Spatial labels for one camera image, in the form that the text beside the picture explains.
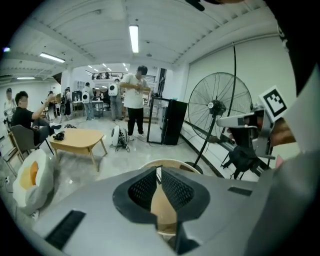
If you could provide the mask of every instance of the wall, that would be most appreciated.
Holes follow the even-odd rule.
[[[26,91],[28,94],[28,109],[30,111],[37,111],[41,107],[41,101],[44,102],[52,87],[58,87],[60,84],[57,81],[40,81],[40,82],[26,82],[16,85],[8,85],[0,87],[0,117],[4,118],[4,102],[6,100],[7,88],[12,89],[12,97],[20,91]]]
[[[245,42],[235,46],[237,77],[247,86],[252,102],[259,94],[273,85],[277,85],[288,107],[296,99],[295,79],[289,55],[278,37]],[[189,102],[190,95],[202,78],[216,72],[234,73],[233,48],[227,48],[190,65],[184,101]],[[273,155],[287,159],[299,152],[296,143],[280,145],[273,149]]]
[[[184,101],[188,75],[189,64],[187,63],[177,66],[174,70],[167,69],[162,97]]]

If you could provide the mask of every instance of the gray floor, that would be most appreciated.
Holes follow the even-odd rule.
[[[124,149],[115,151],[110,148],[111,145],[111,131],[113,127],[118,124],[127,128],[127,123],[124,121],[117,121],[116,124],[110,121],[108,117],[86,121],[85,117],[74,118],[65,121],[64,124],[71,124],[77,128],[100,130],[105,136],[103,137],[104,145],[108,154],[104,157],[104,151],[100,143],[93,148],[93,154],[97,163],[99,163],[99,172],[97,172],[92,164],[91,158],[85,155],[78,155],[58,150],[60,157],[59,170],[54,174],[54,191],[51,193],[44,207],[39,210],[39,217],[45,214],[49,207],[54,207],[59,201],[79,189],[84,185],[88,185],[94,181],[106,179],[115,175],[139,169],[144,164],[157,159],[175,159],[183,162],[195,161],[197,154],[180,138],[176,146],[161,146],[159,144],[146,143],[146,138],[138,136],[137,126],[133,135],[134,141],[129,142],[130,152]],[[148,124],[144,123],[144,133],[147,134]],[[42,144],[41,148],[54,157],[46,143]],[[13,161],[13,166],[16,171],[20,167],[20,162]],[[213,176],[211,169],[200,160],[198,165],[202,168],[205,175]],[[3,163],[1,166],[1,177],[9,175],[11,183],[14,181],[14,176]],[[7,206],[8,211],[17,222],[22,222],[29,227],[32,227],[35,221],[30,217],[24,215],[16,208],[15,202],[12,198],[11,184],[0,187],[0,196]]]

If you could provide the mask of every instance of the wooden coffee table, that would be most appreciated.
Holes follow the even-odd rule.
[[[64,139],[62,141],[55,140],[52,135],[49,139],[51,146],[54,149],[56,159],[59,160],[57,150],[63,150],[72,152],[75,154],[90,155],[93,165],[96,171],[99,171],[99,168],[96,164],[94,154],[92,153],[92,148],[98,143],[101,142],[105,156],[107,154],[106,147],[102,141],[104,134],[99,130],[87,130],[87,129],[72,129],[66,128],[64,130]]]

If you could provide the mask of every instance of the standing fan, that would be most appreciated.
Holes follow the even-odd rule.
[[[202,172],[197,163],[208,142],[218,142],[225,129],[216,125],[219,118],[250,112],[252,104],[248,88],[238,77],[218,72],[203,78],[193,89],[188,104],[188,119],[194,132],[205,140],[194,163],[186,162]]]

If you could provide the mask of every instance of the black cabinet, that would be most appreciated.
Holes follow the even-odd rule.
[[[153,97],[150,106],[147,142],[176,145],[184,123],[188,104]]]

